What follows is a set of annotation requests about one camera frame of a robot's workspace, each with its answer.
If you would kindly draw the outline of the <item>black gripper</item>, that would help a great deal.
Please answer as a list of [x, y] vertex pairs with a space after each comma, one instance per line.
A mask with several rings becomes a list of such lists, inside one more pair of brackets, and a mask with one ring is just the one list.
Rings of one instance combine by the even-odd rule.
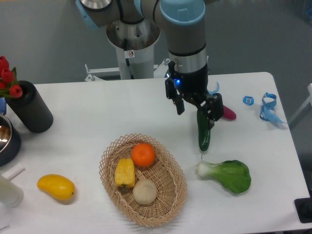
[[169, 77], [165, 80], [166, 97], [173, 101], [178, 115], [185, 111], [184, 101], [194, 105], [207, 117], [208, 130], [212, 129], [215, 121], [218, 121], [224, 112], [221, 94], [208, 93], [207, 66], [190, 73], [178, 72], [175, 66], [174, 61], [168, 63]]

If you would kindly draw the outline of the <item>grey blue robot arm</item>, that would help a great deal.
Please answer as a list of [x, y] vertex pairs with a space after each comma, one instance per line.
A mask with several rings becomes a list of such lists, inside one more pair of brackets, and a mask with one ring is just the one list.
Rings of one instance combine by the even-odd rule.
[[224, 114], [220, 94], [208, 92], [205, 10], [206, 0], [78, 0], [84, 21], [94, 28], [106, 27], [110, 43], [120, 53], [120, 74], [137, 78], [133, 57], [153, 48], [164, 33], [169, 53], [166, 96], [184, 112], [194, 105], [211, 129]]

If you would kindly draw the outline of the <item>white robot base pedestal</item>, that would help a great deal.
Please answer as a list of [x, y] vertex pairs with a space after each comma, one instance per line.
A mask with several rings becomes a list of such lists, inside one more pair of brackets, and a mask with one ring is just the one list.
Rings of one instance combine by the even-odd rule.
[[158, 27], [147, 19], [137, 24], [118, 20], [106, 27], [106, 34], [115, 47], [122, 80], [154, 77], [154, 45], [160, 36]]

